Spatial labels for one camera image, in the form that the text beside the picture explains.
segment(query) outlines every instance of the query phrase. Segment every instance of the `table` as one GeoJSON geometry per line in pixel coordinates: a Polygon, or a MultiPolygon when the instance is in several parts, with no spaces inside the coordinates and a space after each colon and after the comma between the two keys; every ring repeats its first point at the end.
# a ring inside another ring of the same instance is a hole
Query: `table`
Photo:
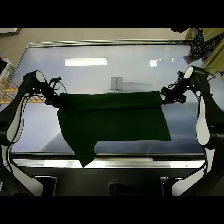
{"type": "MultiPolygon", "coordinates": [[[[187,69],[183,56],[188,54],[189,49],[187,41],[166,40],[34,43],[26,48],[13,79],[19,80],[28,72],[40,70],[48,81],[53,77],[62,77],[69,93],[106,93],[111,90],[112,77],[123,78],[123,92],[160,90],[176,81],[177,71],[187,69]],[[74,58],[106,59],[106,65],[65,66],[67,59],[74,58]]],[[[201,61],[193,65],[201,66],[201,61]]],[[[224,107],[220,94],[223,83],[216,78],[211,80],[211,85],[215,99],[220,107],[224,107]]],[[[98,142],[95,152],[143,157],[152,154],[203,155],[195,131],[197,99],[191,92],[186,95],[185,104],[176,103],[162,108],[172,141],[98,142]]],[[[27,104],[24,122],[21,139],[13,146],[14,154],[73,154],[61,135],[56,108],[27,104]]]]}

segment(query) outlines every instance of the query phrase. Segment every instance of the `dark green fabric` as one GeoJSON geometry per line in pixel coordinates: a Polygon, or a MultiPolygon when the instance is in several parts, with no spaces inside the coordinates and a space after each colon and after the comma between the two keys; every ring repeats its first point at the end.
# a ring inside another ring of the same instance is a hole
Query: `dark green fabric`
{"type": "Polygon", "coordinates": [[[158,91],[60,96],[61,132],[82,166],[94,160],[98,141],[171,140],[158,91]]]}

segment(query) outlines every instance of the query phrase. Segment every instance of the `folded fabric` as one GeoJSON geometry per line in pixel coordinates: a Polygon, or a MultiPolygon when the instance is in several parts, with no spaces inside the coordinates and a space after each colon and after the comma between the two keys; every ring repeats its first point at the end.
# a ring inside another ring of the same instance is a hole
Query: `folded fabric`
{"type": "Polygon", "coordinates": [[[60,97],[61,132],[83,167],[94,160],[98,141],[171,140],[158,91],[60,97]]]}

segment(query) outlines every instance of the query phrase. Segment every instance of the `metal frame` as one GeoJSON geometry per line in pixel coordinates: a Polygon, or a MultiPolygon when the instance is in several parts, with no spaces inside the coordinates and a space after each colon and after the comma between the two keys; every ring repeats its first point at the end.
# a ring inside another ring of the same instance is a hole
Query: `metal frame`
{"type": "MultiPolygon", "coordinates": [[[[191,40],[167,39],[119,39],[119,40],[82,40],[52,41],[29,43],[29,48],[72,47],[72,46],[117,46],[117,45],[190,45],[191,40]]],[[[16,66],[14,74],[23,59],[16,66]]],[[[80,168],[74,154],[64,153],[18,153],[12,152],[12,158],[19,166],[25,167],[63,167],[80,168]]],[[[203,165],[204,154],[98,154],[97,158],[86,168],[199,168],[203,165]]]]}

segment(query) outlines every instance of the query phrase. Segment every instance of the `beige floor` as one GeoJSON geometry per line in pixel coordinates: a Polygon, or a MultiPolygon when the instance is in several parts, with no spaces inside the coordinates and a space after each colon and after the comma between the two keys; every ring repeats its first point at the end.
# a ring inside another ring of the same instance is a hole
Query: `beige floor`
{"type": "Polygon", "coordinates": [[[23,28],[19,35],[0,37],[0,56],[17,65],[28,43],[59,40],[184,39],[170,28],[23,28]]]}

